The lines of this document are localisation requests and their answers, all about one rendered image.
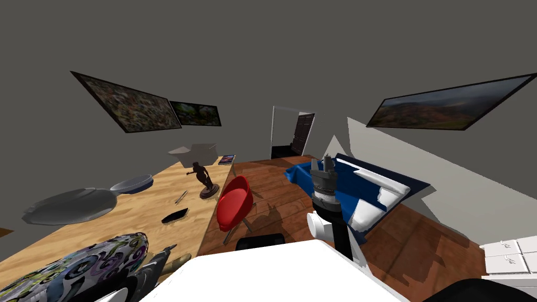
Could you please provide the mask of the small green wall picture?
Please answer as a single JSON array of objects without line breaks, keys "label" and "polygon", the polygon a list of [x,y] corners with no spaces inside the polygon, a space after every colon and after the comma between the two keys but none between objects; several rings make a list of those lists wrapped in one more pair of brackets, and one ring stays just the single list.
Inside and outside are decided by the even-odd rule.
[{"label": "small green wall picture", "polygon": [[221,126],[218,108],[213,105],[170,101],[182,125]]}]

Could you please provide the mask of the grey frying pan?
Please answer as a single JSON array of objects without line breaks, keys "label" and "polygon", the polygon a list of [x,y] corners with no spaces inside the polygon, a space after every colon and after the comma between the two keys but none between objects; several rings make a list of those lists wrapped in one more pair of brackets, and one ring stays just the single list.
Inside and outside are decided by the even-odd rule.
[{"label": "grey frying pan", "polygon": [[22,220],[37,225],[82,223],[109,213],[116,204],[117,195],[107,189],[76,189],[32,204]]}]

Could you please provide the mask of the dark brown figure statue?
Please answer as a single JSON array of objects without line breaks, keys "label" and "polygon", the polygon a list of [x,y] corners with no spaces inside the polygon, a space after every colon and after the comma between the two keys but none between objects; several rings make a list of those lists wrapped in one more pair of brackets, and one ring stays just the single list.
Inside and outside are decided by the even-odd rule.
[{"label": "dark brown figure statue", "polygon": [[204,188],[199,195],[201,199],[208,199],[218,192],[220,188],[219,185],[213,183],[213,181],[210,179],[207,169],[204,166],[199,165],[198,161],[195,161],[192,164],[192,171],[187,172],[186,175],[189,174],[195,174],[197,180],[204,185]]}]

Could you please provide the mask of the tan stick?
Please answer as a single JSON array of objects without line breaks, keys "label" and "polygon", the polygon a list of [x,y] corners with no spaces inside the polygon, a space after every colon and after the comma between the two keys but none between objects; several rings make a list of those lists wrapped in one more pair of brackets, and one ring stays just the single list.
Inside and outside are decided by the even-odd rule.
[{"label": "tan stick", "polygon": [[176,258],[175,260],[166,263],[163,267],[163,270],[161,272],[161,275],[171,274],[175,271],[177,271],[179,268],[181,268],[187,261],[189,261],[192,258],[191,254],[187,253],[179,258]]}]

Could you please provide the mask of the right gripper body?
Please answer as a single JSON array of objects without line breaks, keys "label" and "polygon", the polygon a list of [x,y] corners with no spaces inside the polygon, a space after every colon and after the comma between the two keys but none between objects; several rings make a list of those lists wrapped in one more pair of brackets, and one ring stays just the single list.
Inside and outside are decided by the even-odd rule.
[{"label": "right gripper body", "polygon": [[318,193],[334,193],[337,189],[338,174],[334,170],[310,170],[314,191]]}]

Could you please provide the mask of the wide landscape wall picture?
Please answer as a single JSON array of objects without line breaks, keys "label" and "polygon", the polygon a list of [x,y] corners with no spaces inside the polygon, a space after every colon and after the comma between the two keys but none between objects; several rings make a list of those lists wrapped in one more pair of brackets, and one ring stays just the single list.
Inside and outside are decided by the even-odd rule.
[{"label": "wide landscape wall picture", "polygon": [[537,72],[387,98],[367,127],[464,131],[536,78]]}]

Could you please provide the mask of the blue and white bed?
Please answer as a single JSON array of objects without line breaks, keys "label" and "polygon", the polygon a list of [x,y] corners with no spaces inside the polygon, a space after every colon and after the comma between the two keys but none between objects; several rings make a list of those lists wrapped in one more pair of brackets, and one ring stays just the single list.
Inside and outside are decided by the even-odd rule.
[{"label": "blue and white bed", "polygon": [[[338,174],[335,198],[358,245],[367,241],[365,236],[398,204],[430,188],[421,180],[343,154],[337,154],[333,161]],[[310,169],[311,163],[303,163],[287,169],[284,175],[311,197],[314,186]],[[314,238],[334,241],[332,225],[316,211],[308,214],[307,221]]]}]

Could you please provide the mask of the grey open box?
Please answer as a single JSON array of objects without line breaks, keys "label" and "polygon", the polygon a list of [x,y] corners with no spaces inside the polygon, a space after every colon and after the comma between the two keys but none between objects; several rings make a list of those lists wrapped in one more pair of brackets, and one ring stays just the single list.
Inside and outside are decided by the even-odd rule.
[{"label": "grey open box", "polygon": [[200,166],[211,166],[219,158],[215,143],[193,144],[190,148],[183,146],[168,153],[176,157],[184,168],[192,168],[196,161]]}]

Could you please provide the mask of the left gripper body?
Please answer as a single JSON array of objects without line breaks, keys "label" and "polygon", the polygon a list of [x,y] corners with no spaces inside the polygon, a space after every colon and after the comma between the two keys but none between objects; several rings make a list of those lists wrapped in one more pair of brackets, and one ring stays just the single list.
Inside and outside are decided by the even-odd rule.
[{"label": "left gripper body", "polygon": [[165,247],[157,253],[148,264],[142,266],[138,271],[126,280],[128,296],[146,296],[156,287],[158,279],[162,275],[170,274],[177,270],[175,261],[167,263],[171,251],[176,244]]}]

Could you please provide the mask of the black flat dish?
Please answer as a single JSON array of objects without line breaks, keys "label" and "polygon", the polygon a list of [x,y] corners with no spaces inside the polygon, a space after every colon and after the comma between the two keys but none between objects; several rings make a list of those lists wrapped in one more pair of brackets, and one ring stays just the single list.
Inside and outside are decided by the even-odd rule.
[{"label": "black flat dish", "polygon": [[189,210],[188,208],[184,208],[184,209],[181,209],[179,211],[173,212],[173,213],[167,215],[166,217],[164,217],[161,220],[161,223],[162,224],[170,224],[170,223],[172,223],[174,221],[180,220],[187,214],[188,210]]}]

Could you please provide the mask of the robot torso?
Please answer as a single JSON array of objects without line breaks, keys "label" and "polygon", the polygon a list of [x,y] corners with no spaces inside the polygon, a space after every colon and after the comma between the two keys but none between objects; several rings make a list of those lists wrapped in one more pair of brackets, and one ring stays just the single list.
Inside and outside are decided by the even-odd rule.
[{"label": "robot torso", "polygon": [[321,240],[195,257],[141,302],[409,302]]}]

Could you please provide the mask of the swirl patterned round object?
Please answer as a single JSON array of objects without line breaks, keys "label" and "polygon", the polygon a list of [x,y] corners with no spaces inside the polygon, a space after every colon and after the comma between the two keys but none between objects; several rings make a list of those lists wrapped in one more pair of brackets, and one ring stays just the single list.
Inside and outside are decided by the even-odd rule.
[{"label": "swirl patterned round object", "polygon": [[89,289],[121,282],[147,256],[142,232],[90,245],[29,273],[0,290],[0,302],[69,302]]}]

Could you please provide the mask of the grey blue bowl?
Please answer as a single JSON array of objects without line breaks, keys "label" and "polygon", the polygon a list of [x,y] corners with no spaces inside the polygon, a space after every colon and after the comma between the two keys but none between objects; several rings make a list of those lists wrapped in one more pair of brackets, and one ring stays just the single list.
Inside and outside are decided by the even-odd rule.
[{"label": "grey blue bowl", "polygon": [[154,183],[152,175],[141,175],[129,180],[121,181],[110,188],[110,191],[120,194],[136,194],[150,188]]}]

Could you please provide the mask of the light wooden desk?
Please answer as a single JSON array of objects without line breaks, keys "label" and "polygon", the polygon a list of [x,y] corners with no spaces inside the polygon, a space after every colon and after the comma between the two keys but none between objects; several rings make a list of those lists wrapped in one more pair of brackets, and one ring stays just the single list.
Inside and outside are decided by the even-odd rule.
[{"label": "light wooden desk", "polygon": [[[118,235],[142,232],[149,246],[148,257],[176,244],[170,260],[186,253],[196,256],[216,208],[219,195],[201,199],[203,188],[194,174],[180,163],[154,176],[153,186],[134,195],[120,195],[116,207],[95,220],[63,226],[43,239],[0,262],[0,289],[28,273],[92,244]],[[181,202],[175,201],[188,190]],[[188,208],[187,214],[170,224],[167,215]]]}]

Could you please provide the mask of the white drawer cabinet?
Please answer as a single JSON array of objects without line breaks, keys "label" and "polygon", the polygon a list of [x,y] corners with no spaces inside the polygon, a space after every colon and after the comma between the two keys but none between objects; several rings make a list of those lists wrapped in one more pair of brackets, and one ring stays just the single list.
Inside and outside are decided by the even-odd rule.
[{"label": "white drawer cabinet", "polygon": [[480,246],[488,279],[537,298],[537,235]]}]

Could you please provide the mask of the red round chair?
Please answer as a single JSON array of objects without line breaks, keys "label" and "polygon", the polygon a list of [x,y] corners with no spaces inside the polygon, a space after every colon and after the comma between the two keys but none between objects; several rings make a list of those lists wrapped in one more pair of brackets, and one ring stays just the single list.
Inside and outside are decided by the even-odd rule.
[{"label": "red round chair", "polygon": [[216,209],[219,229],[227,234],[222,242],[225,244],[232,229],[243,222],[250,232],[253,232],[245,220],[254,206],[253,194],[248,180],[244,176],[234,177],[225,187]]}]

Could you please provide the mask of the dark brown door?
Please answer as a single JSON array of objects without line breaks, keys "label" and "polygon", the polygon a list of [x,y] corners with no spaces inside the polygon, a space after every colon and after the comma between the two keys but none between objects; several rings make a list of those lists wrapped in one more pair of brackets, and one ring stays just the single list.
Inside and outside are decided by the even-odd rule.
[{"label": "dark brown door", "polygon": [[315,115],[313,113],[298,116],[291,149],[299,155],[304,152],[314,117]]}]

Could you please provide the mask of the large mottled wall picture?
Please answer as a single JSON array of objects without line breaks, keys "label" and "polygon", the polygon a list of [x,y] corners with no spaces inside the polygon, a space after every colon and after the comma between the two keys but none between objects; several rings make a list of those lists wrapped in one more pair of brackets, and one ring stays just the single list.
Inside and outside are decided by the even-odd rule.
[{"label": "large mottled wall picture", "polygon": [[166,98],[78,72],[72,74],[126,133],[182,128]]}]

